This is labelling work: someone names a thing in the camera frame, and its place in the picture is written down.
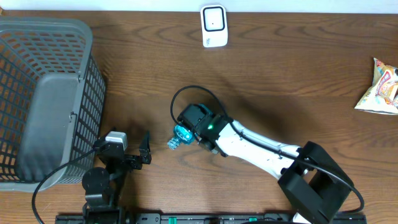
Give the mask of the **blue mouthwash bottle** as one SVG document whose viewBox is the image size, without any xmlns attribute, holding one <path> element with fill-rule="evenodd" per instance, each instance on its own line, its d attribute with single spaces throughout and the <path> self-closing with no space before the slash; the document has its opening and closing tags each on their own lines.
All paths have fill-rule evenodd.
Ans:
<svg viewBox="0 0 398 224">
<path fill-rule="evenodd" d="M 200 126 L 212 116 L 213 113 L 204 104 L 189 104 L 177 117 L 174 136 L 168 141 L 168 147 L 175 150 L 181 143 L 189 145 L 196 141 L 199 144 Z"/>
</svg>

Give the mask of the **yellow chip snack bag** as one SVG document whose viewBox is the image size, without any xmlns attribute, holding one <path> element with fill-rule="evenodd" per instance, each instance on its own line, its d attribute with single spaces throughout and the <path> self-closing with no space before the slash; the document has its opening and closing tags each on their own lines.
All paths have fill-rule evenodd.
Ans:
<svg viewBox="0 0 398 224">
<path fill-rule="evenodd" d="M 374 58 L 372 85 L 354 108 L 369 113 L 397 115 L 397 67 Z"/>
</svg>

